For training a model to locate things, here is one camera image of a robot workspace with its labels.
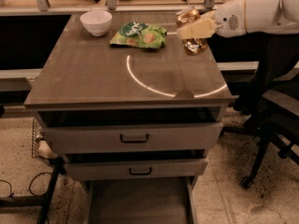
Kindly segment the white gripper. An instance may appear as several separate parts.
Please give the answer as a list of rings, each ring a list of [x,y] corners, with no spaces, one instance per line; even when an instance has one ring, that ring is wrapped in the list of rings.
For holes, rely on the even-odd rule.
[[[201,15],[201,19],[177,22],[177,36],[181,40],[210,38],[215,33],[222,37],[241,36],[245,29],[245,1],[234,0]]]

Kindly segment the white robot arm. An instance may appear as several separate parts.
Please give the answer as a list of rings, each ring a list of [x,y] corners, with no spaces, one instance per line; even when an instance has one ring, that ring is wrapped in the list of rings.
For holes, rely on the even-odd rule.
[[[178,37],[235,37],[249,33],[299,33],[299,0],[233,0],[177,29]]]

